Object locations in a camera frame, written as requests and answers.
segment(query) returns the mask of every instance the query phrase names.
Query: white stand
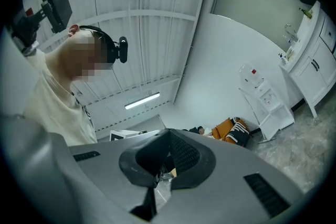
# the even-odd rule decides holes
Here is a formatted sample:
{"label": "white stand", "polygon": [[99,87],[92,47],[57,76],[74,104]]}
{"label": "white stand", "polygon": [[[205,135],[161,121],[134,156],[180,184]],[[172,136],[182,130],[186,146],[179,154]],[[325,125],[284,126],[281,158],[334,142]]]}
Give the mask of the white stand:
{"label": "white stand", "polygon": [[[274,139],[275,134],[295,123],[293,112],[284,104],[279,95],[275,92],[271,84],[266,80],[254,91],[248,92],[239,88],[249,106],[251,107],[254,116],[257,119],[259,128],[264,136],[263,142],[268,142]],[[248,102],[245,95],[248,95],[257,100],[267,111],[267,116],[260,122],[252,106]]]}

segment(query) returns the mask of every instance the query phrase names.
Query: gray machine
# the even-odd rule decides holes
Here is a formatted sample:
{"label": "gray machine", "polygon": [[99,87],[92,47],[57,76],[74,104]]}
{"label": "gray machine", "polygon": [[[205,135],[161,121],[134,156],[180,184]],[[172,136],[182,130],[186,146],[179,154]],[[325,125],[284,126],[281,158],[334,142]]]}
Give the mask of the gray machine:
{"label": "gray machine", "polygon": [[[260,223],[302,197],[249,150],[190,132],[165,129],[68,147],[31,121],[5,117],[2,124],[8,167],[53,223]],[[154,178],[169,154],[177,177],[156,212]]]}

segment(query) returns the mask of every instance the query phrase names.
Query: floor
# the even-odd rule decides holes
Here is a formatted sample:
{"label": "floor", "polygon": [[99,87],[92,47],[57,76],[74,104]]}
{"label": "floor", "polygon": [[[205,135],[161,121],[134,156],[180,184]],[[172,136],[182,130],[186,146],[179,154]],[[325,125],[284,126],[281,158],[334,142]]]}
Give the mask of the floor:
{"label": "floor", "polygon": [[314,119],[307,104],[294,112],[295,124],[279,131],[276,139],[257,144],[261,132],[247,148],[291,178],[304,193],[327,175],[336,148],[336,87],[316,106]]}

